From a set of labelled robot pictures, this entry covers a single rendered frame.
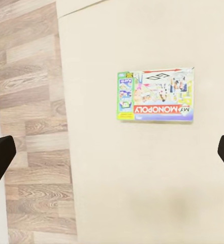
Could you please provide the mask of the board game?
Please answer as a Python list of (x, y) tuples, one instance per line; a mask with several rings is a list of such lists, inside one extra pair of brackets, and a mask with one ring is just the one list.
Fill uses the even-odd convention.
[(194, 121), (194, 67), (117, 73), (117, 120)]

